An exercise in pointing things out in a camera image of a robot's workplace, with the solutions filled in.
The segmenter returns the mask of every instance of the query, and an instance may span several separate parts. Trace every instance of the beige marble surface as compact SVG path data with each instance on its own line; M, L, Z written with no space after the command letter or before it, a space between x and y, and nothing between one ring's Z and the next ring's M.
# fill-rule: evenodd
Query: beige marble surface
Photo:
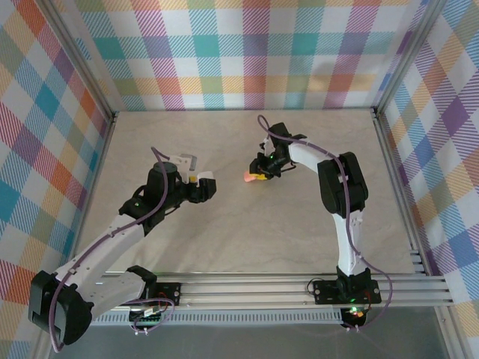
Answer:
M363 253L386 272L412 272L406 231L367 110L121 113L79 249L146 183L153 145L166 154L196 155L197 171L213 171L218 191L206 203L182 204L112 270L138 264L154 271L334 272L338 243L317 175L298 167L281 179L243 181L265 137L256 123L259 113L328 150L358 156L370 193Z

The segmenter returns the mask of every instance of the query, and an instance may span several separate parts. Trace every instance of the colorful plaid backdrop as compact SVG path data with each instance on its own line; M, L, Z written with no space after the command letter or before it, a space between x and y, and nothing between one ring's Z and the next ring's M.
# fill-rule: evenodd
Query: colorful plaid backdrop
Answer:
M369 107L428 1L55 3L113 107L144 111Z
M479 0L449 0L386 116L420 237L479 358Z
M70 253L107 121L33 0L0 0L0 358L26 358L30 280Z

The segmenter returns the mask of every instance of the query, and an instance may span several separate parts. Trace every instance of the table surface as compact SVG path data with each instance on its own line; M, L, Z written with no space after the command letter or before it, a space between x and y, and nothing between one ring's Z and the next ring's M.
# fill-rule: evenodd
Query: table surface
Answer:
M265 137L259 113L327 150L357 155L369 189L363 254L386 272L412 273L407 233L367 110L121 113L79 250L146 183L155 146L165 154L196 155L197 171L213 171L218 191L206 203L183 203L111 270L137 264L157 272L335 272L338 240L317 175L299 166L281 179L243 180Z

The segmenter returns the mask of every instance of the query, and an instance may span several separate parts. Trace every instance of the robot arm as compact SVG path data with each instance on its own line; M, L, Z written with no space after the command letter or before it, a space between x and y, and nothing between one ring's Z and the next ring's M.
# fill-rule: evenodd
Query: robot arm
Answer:
M52 294L59 283L70 274L58 295L55 311L55 332L66 345L77 341L87 330L91 321L107 310L137 298L154 298L156 275L140 266L128 268L125 273L97 286L103 273L135 243L148 233L185 200L202 203L216 193L216 181L211 172L192 175L195 169L194 156L172 156L163 162L168 178L165 201L152 216L119 232L114 237L101 241L117 228L132 223L154 210L164 192L163 173L156 163L148 174L147 184L138 188L115 217L106 231L71 261L55 273L39 272L31 282L28 318L45 331L49 330L49 308ZM81 265L71 269L87 251L92 251Z
M377 282L371 280L370 269L356 255L350 245L347 235L346 201L344 184L336 162L325 154L315 149L295 142L308 142L304 135L292 136L283 123L277 123L269 128L269 131L283 138L291 138L291 141L267 137L260 144L263 152L257 154L245 174L246 182L252 180L270 180L274 177L281 177L284 173L283 167L291 163L295 168L296 164L304 165L317 174L320 182L320 193L323 205L332 214L335 221L336 233L338 235L339 260L337 266L338 279L335 283L335 291L331 293L324 291L326 300L330 304L341 302L364 302L364 293L376 293L366 298L369 303L381 302L377 289ZM361 226L364 214L365 201L368 197L367 186L364 181L358 160L353 153L344 153L338 157L343 165L347 176L347 186L350 195L350 234L353 245L361 251L362 237Z

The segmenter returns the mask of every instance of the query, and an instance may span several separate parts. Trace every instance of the plaid fabric wall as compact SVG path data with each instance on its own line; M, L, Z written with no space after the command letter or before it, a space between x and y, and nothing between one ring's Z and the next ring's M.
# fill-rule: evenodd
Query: plaid fabric wall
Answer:
M25 358L30 281L65 261L107 122L34 0L0 0L0 358Z
M369 107L427 4L55 2L90 63L105 69L100 82L121 102L113 107L128 111ZM81 27L88 36L80 37Z
M479 0L449 0L386 111L421 241L479 358Z

